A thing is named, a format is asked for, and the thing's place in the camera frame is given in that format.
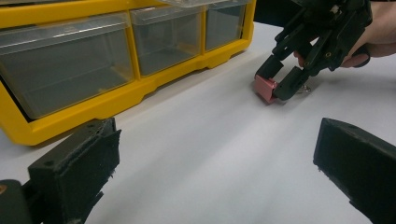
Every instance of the white table surface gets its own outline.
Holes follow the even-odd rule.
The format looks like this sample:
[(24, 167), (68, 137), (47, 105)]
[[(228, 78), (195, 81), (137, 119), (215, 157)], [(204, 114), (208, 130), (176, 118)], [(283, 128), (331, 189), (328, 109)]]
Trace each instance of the white table surface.
[[(255, 26), (245, 52), (115, 116), (120, 165), (87, 223), (370, 223), (312, 160), (322, 118), (396, 145), (396, 57), (324, 70), (311, 93), (267, 105), (253, 77), (280, 30)], [(27, 166), (58, 143), (18, 146), (0, 131), (0, 179), (26, 182)]]

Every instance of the plastic drawer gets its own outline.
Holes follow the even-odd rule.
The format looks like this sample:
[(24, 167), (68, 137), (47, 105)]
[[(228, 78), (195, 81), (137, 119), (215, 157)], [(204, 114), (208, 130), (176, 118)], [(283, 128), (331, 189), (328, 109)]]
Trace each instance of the plastic drawer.
[(127, 17), (0, 33), (0, 75), (24, 113), (39, 119), (132, 81)]
[(149, 7), (132, 10), (134, 42), (142, 76), (200, 53), (202, 7)]
[(206, 13), (205, 50), (227, 45), (241, 38), (246, 4), (250, 0), (234, 0), (211, 4)]
[(176, 7), (198, 7), (212, 3), (230, 1), (230, 0), (158, 0)]

